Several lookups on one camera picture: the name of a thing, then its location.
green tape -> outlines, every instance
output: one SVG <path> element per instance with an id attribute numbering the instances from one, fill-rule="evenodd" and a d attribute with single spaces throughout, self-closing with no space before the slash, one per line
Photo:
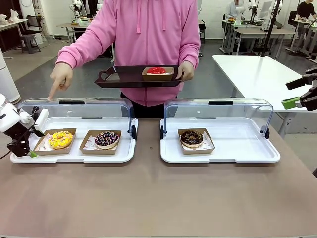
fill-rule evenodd
<path id="1" fill-rule="evenodd" d="M 282 104 L 283 104 L 285 109 L 296 108 L 297 106 L 296 106 L 295 102 L 299 101 L 299 100 L 300 100 L 300 97 L 291 98 L 291 99 L 287 99 L 287 100 L 282 101 Z"/>
<path id="2" fill-rule="evenodd" d="M 37 157 L 37 154 L 35 154 L 35 152 L 31 150 L 30 153 L 29 153 L 29 156 L 31 158 L 35 158 L 35 157 Z"/>

pink hoodie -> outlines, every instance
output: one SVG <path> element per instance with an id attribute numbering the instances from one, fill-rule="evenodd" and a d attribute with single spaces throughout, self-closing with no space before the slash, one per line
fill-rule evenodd
<path id="1" fill-rule="evenodd" d="M 105 0 L 86 32 L 58 53 L 56 63 L 72 68 L 94 60 L 115 41 L 116 66 L 198 65 L 200 36 L 196 0 Z M 132 101 L 154 106 L 174 99 L 182 90 L 122 88 Z"/>

stool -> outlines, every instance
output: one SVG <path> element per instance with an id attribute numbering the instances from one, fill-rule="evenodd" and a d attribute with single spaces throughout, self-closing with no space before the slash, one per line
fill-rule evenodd
<path id="1" fill-rule="evenodd" d="M 35 36 L 34 35 L 24 35 L 20 36 L 21 42 L 22 42 L 22 53 L 24 51 L 28 51 L 29 54 L 35 53 L 37 50 L 40 52 L 40 47 L 38 46 L 38 43 L 36 43 Z"/>

clear plastic lid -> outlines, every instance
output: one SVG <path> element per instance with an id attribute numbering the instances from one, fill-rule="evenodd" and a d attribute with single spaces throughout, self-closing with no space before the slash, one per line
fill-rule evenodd
<path id="1" fill-rule="evenodd" d="M 262 99 L 175 99 L 164 105 L 164 127 L 161 138 L 168 133 L 169 122 L 183 119 L 251 119 L 259 133 L 268 138 L 268 126 L 273 115 L 273 106 Z"/>
<path id="2" fill-rule="evenodd" d="M 48 118 L 83 118 L 102 119 L 116 118 L 126 120 L 129 124 L 130 135 L 133 135 L 132 120 L 134 111 L 132 103 L 128 99 L 29 99 L 19 104 L 19 108 L 32 113 L 34 107 L 48 109 Z"/>

white tray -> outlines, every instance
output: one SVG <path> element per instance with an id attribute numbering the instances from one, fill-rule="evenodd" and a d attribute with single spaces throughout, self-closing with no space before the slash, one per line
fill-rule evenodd
<path id="1" fill-rule="evenodd" d="M 188 128 L 206 128 L 215 150 L 211 154 L 184 155 L 177 130 Z M 160 141 L 160 155 L 169 163 L 275 163 L 281 157 L 249 118 L 168 118 L 166 130 L 166 136 Z"/>
<path id="2" fill-rule="evenodd" d="M 132 125 L 138 129 L 138 120 L 133 119 Z M 134 155 L 135 140 L 127 133 L 129 130 L 128 118 L 48 118 L 42 128 L 42 132 L 48 129 L 77 128 L 76 137 L 69 154 L 54 156 L 29 156 L 17 157 L 11 154 L 13 163 L 57 163 L 57 162 L 82 162 L 82 163 L 124 163 L 132 159 Z M 85 155 L 79 147 L 89 130 L 121 130 L 122 135 L 115 155 Z M 32 134 L 29 138 L 30 148 L 34 150 L 39 138 Z"/>

